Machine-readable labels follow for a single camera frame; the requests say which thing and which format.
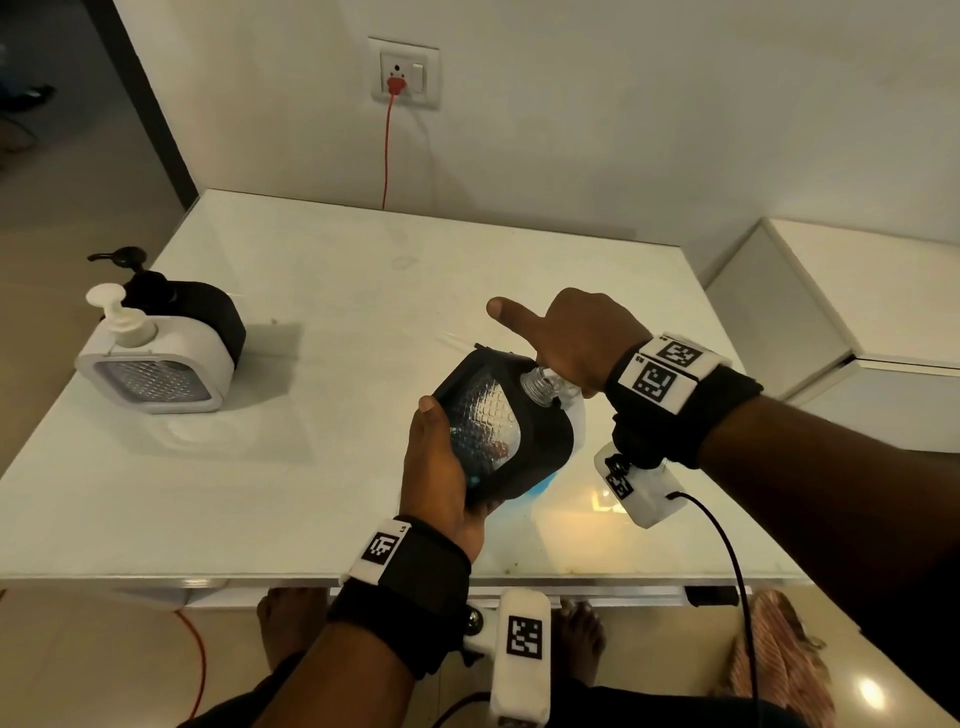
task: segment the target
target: white wall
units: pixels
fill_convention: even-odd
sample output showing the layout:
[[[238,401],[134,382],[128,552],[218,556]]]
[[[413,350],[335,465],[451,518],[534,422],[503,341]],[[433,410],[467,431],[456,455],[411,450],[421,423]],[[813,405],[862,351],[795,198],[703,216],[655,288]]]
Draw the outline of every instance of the white wall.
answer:
[[[960,239],[953,0],[117,0],[201,186],[378,206],[366,36],[441,49],[393,209],[682,244],[761,215]]]

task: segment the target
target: black wrist strap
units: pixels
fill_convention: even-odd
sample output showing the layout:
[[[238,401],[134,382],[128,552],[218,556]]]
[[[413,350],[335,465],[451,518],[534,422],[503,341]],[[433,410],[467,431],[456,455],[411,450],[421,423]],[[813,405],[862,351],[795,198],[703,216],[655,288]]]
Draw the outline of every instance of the black wrist strap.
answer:
[[[757,397],[763,387],[756,380],[719,365],[696,382],[683,407],[674,414],[621,383],[624,370],[639,349],[640,346],[635,346],[624,352],[604,387],[607,399],[617,412],[613,438],[617,449],[633,460],[629,442],[635,440],[649,446],[638,450],[636,457],[640,459],[650,459],[649,450],[652,449],[668,460],[697,468],[697,453],[710,431],[740,404]],[[661,362],[657,366],[664,368]],[[671,376],[686,376],[682,371],[667,369]]]
[[[330,605],[327,620],[373,632],[420,680],[436,672],[448,652],[463,645],[470,562],[458,546],[427,523],[406,516],[394,522],[411,526],[395,548],[383,550],[387,529],[381,525],[357,560],[357,564],[365,558],[385,562],[376,583],[349,578]]]

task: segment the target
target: mesh pattern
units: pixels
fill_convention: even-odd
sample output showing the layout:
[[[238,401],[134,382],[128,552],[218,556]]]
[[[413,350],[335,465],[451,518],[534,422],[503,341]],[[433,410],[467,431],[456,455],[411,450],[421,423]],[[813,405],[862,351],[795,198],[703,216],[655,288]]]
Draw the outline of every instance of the mesh pattern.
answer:
[[[516,455],[520,426],[490,369],[480,370],[444,409],[450,444],[464,467],[468,488]]]
[[[178,361],[98,361],[94,367],[127,401],[210,399],[210,393],[197,373]]]

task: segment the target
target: black cable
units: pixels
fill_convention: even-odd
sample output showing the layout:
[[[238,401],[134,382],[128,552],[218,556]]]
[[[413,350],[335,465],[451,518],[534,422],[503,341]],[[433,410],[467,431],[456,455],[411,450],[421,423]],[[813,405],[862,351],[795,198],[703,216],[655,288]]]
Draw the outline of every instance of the black cable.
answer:
[[[459,711],[465,705],[469,705],[470,703],[485,703],[489,700],[490,700],[489,692],[472,692],[467,697],[460,698],[457,702],[455,702],[453,705],[447,708],[446,713],[444,713],[442,716],[437,718],[437,722],[435,722],[432,726],[430,726],[430,728],[440,728],[440,726],[442,726],[444,723],[450,720],[450,716],[452,716],[454,713]]]
[[[39,143],[40,141],[39,137],[26,124],[21,124],[19,121],[8,116],[5,113],[0,113],[0,120],[6,121],[8,124],[12,124],[21,132],[23,132],[28,137],[30,137],[30,141],[22,147],[14,147],[12,149],[5,147],[4,151],[6,151],[8,154],[17,155],[17,154],[20,154],[21,152],[27,152],[33,149]]]
[[[673,493],[667,496],[668,500],[673,500],[674,498],[685,497],[691,503],[696,505],[700,510],[706,514],[707,518],[710,519],[710,522],[713,523],[713,526],[717,529],[717,532],[720,534],[720,538],[723,539],[724,546],[727,547],[727,553],[730,554],[730,560],[733,562],[733,573],[736,575],[736,586],[740,590],[740,604],[743,607],[743,631],[746,635],[747,641],[747,660],[750,662],[750,687],[754,693],[754,713],[756,714],[756,725],[757,728],[761,725],[761,715],[760,715],[760,690],[757,686],[756,678],[756,650],[754,649],[754,627],[750,624],[750,605],[747,603],[747,587],[743,583],[743,574],[740,572],[740,564],[736,560],[736,554],[733,553],[733,546],[730,544],[730,539],[727,538],[727,534],[724,533],[723,528],[720,527],[720,523],[713,517],[713,514],[709,512],[707,507],[693,497],[689,493],[681,493],[680,491],[674,491]]]

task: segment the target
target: black pump dispenser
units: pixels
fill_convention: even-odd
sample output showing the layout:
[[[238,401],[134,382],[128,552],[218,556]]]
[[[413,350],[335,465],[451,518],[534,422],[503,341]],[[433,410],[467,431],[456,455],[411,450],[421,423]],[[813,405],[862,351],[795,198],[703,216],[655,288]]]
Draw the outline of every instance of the black pump dispenser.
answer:
[[[146,270],[143,264],[147,262],[147,254],[134,246],[118,248],[113,253],[95,253],[86,259],[109,260],[119,268],[133,271],[133,277],[123,285],[127,291],[123,306],[139,308],[148,316],[196,319],[213,328],[236,367],[247,330],[224,291],[197,280],[168,280],[162,273]]]

